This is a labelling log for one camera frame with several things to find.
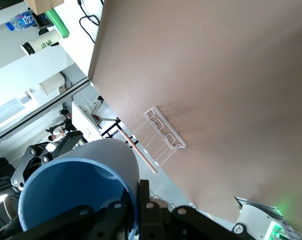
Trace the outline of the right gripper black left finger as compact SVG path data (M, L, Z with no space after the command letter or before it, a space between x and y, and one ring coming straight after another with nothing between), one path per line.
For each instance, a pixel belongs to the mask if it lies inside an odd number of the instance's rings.
M26 231L10 223L0 231L0 240L128 240L130 231L128 204L114 201L98 211L77 206Z

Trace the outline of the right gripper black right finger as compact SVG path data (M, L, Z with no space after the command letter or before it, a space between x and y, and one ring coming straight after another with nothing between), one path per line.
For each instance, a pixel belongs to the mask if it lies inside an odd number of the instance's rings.
M140 180L138 188L139 239L145 240L236 240L240 237L195 209L182 205L170 211L149 197L149 181Z

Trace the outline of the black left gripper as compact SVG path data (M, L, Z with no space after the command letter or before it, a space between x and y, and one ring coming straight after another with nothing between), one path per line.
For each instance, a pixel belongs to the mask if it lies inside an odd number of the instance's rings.
M48 143L28 146L18 167L11 177L12 186L22 191L27 179L38 168L47 164L52 159L55 159L72 150L82 136L83 133L79 130L69 132L57 145L52 154L47 150Z

